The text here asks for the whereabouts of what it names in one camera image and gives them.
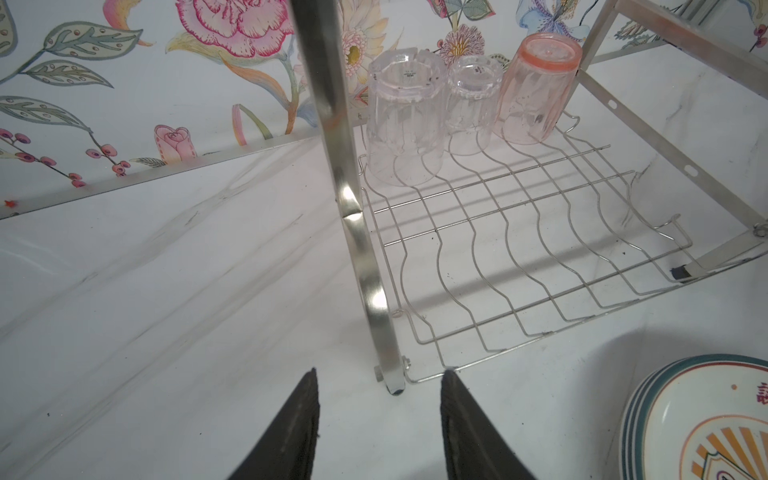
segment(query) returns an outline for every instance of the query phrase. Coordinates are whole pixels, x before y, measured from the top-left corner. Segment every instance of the marble countertop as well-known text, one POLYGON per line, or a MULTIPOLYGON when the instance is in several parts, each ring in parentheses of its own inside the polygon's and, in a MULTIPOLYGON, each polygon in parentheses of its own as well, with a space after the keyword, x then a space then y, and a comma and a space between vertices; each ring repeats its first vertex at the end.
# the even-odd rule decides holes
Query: marble countertop
MULTIPOLYGON (((594 76, 768 210, 768 102, 672 47, 594 76), (664 93, 651 100, 653 88, 664 93)), ((593 108, 587 96, 569 109, 593 108)), ((596 141, 614 128, 586 124, 596 141)), ((636 200, 674 200, 664 159, 639 161, 636 200)), ((618 421, 645 375, 698 353, 765 356, 767 266, 462 379, 539 478, 616 478, 618 421)), ((0 271, 0 477, 226 478, 316 367, 314 478, 445 478, 439 382, 393 397, 375 381, 318 138, 3 220, 0 271)))

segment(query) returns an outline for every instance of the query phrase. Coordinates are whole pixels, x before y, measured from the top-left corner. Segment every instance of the floral tile backsplash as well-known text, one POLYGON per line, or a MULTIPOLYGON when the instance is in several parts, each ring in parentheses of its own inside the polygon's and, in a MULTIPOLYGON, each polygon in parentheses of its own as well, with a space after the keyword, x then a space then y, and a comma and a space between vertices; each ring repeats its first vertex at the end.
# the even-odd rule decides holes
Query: floral tile backsplash
MULTIPOLYGON (((765 11, 738 1, 756 5, 750 18, 765 11)), ((537 31, 583 42, 603 2, 339 0, 350 106, 367 105, 368 67, 387 49, 507 64, 537 31)), ((654 39, 633 22, 614 29, 601 52, 654 39)), ((286 0, 0 0, 0 217, 317 126, 294 33, 286 0)))

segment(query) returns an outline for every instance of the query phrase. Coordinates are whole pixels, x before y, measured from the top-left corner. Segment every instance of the black object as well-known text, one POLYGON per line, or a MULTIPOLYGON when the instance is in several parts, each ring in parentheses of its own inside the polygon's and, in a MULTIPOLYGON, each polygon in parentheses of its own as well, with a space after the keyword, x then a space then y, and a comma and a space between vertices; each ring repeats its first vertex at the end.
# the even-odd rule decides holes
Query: black object
POLYGON ((309 480, 319 418, 317 372, 312 369, 304 374, 230 480, 309 480))
POLYGON ((690 278, 690 273, 688 273, 688 270, 685 270, 685 265, 676 266, 671 269, 670 272, 672 273, 672 278, 675 280, 690 278))
POLYGON ((452 370, 442 376, 440 415, 449 480, 535 480, 452 370))

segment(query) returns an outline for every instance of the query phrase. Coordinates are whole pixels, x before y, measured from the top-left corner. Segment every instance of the pink plastic glass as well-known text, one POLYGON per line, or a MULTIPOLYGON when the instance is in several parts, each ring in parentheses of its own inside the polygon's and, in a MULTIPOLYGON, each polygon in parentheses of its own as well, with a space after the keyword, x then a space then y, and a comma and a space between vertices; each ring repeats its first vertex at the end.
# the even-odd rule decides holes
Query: pink plastic glass
POLYGON ((545 140, 565 107, 580 61, 581 47, 569 37, 526 37, 504 75, 494 133, 513 144, 545 140))

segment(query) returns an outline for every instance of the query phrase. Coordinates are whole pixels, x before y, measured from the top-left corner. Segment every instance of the upside-down glass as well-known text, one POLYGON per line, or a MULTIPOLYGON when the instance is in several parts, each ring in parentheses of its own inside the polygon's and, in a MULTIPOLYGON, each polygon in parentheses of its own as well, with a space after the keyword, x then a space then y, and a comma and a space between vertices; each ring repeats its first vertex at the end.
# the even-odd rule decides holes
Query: upside-down glass
POLYGON ((565 107, 580 61, 581 47, 569 37, 526 37, 504 75, 494 133, 514 144, 546 139, 565 107))
POLYGON ((448 151, 476 154, 491 141, 504 71, 490 57, 467 55, 448 72, 448 151))
POLYGON ((370 65, 367 171, 391 185, 419 185, 442 166, 447 71, 416 48, 385 51, 370 65))

